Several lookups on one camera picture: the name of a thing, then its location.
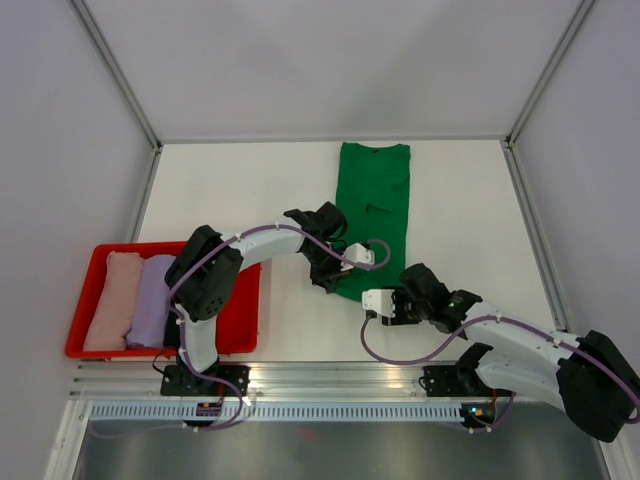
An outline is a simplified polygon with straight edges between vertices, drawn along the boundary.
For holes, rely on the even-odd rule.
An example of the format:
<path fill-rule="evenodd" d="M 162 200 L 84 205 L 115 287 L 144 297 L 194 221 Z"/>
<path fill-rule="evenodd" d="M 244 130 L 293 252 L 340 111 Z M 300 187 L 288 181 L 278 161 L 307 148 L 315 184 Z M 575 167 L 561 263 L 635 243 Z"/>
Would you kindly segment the green t shirt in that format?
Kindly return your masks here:
<path fill-rule="evenodd" d="M 387 264 L 373 271 L 354 269 L 338 282 L 336 293 L 359 302 L 364 291 L 396 286 L 406 266 L 406 236 L 410 200 L 410 147 L 404 144 L 369 147 L 344 143 L 336 188 L 336 206 L 345 215 L 347 244 L 374 244 L 377 263 L 391 252 Z"/>

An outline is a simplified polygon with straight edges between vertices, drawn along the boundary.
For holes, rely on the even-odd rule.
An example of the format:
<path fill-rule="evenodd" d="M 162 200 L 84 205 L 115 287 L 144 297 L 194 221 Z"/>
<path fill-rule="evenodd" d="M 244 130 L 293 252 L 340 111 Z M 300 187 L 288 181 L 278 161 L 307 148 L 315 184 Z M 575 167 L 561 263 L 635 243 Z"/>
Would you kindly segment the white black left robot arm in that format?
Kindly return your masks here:
<path fill-rule="evenodd" d="M 345 215 L 331 202 L 315 211 L 288 210 L 270 225 L 239 234 L 197 228 L 164 277 L 176 362 L 162 373 L 162 395 L 244 393 L 248 371 L 221 365 L 217 335 L 228 326 L 256 342 L 261 264 L 300 254 L 309 263 L 312 285 L 332 293 L 350 268 L 342 239 L 347 228 Z"/>

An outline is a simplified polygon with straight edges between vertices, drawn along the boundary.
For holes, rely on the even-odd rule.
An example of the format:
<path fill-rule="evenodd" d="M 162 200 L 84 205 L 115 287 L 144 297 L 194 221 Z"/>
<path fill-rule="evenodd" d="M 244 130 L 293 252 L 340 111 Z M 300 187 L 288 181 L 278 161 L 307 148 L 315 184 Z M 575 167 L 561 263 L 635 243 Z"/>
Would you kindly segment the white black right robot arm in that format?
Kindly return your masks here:
<path fill-rule="evenodd" d="M 470 341 L 456 363 L 469 395 L 489 388 L 544 402 L 607 443 L 639 421 L 639 376 L 598 331 L 576 336 L 511 318 L 475 293 L 449 290 L 423 264 L 404 270 L 399 286 L 364 294 L 362 304 L 385 326 L 427 321 L 449 339 Z"/>

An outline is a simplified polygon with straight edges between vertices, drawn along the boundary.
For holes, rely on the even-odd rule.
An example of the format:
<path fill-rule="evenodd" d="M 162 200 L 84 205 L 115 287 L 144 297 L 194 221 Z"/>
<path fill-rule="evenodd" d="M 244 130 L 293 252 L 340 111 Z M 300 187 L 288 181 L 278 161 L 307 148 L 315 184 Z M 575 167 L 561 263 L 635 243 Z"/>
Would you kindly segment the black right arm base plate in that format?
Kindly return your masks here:
<path fill-rule="evenodd" d="M 488 387 L 474 371 L 453 364 L 424 366 L 419 383 L 430 398 L 502 398 L 512 394 L 508 390 Z"/>

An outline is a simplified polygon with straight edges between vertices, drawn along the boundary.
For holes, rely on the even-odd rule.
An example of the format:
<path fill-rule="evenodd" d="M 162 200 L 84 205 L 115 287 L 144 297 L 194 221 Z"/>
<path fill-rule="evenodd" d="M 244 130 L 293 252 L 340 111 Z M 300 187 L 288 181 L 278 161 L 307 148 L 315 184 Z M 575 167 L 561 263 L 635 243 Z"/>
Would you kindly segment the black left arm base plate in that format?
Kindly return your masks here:
<path fill-rule="evenodd" d="M 249 367 L 246 365 L 222 364 L 211 374 L 228 384 L 204 380 L 193 375 L 185 365 L 169 365 L 164 369 L 160 395 L 166 397 L 227 397 L 234 396 L 236 387 L 242 396 L 249 385 Z"/>

